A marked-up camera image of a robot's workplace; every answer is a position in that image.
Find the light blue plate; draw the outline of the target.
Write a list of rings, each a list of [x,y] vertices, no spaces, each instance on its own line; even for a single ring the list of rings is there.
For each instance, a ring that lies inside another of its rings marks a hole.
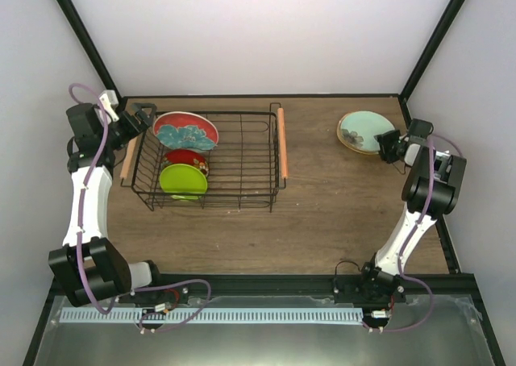
[[[353,131],[354,134],[361,136],[362,144],[358,145],[358,148],[369,151],[379,151],[378,142],[374,139],[375,135],[395,129],[395,126],[386,117],[366,110],[346,114],[342,125],[344,135]]]

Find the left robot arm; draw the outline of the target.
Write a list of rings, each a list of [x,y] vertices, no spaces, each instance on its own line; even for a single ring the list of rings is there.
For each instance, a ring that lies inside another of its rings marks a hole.
[[[164,283],[150,260],[128,263],[108,239],[107,208],[113,183],[115,152],[154,122],[156,106],[133,104],[134,112],[116,119],[98,105],[80,103],[67,109],[73,131],[67,146],[73,182],[69,229],[62,246],[49,252],[48,264],[69,302],[76,307],[121,296],[132,290],[146,304],[164,296]]]

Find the beige floral plate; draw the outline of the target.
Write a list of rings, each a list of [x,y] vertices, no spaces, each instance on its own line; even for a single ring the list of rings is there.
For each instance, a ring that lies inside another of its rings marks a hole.
[[[338,125],[337,125],[337,128],[336,128],[336,135],[337,135],[337,138],[339,140],[339,142],[341,144],[343,144],[346,148],[354,151],[354,152],[357,152],[361,155],[366,155],[366,156],[375,156],[375,155],[378,155],[379,152],[378,151],[369,151],[369,150],[364,150],[362,148],[358,148],[358,145],[361,145],[362,143],[360,142],[362,140],[362,137],[361,136],[358,136],[357,134],[354,134],[353,131],[352,132],[348,132],[347,135],[344,135],[343,132],[344,132],[344,129],[343,129],[343,121],[346,119],[346,115],[344,115],[338,122]]]

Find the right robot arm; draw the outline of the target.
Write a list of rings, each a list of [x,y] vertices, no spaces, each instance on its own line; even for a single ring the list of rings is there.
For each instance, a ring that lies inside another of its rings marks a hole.
[[[456,207],[467,167],[461,152],[435,150],[434,126],[414,119],[405,135],[377,135],[381,159],[402,161],[410,168],[402,189],[402,216],[385,245],[361,269],[360,298],[378,303],[398,291],[407,260],[425,233]]]

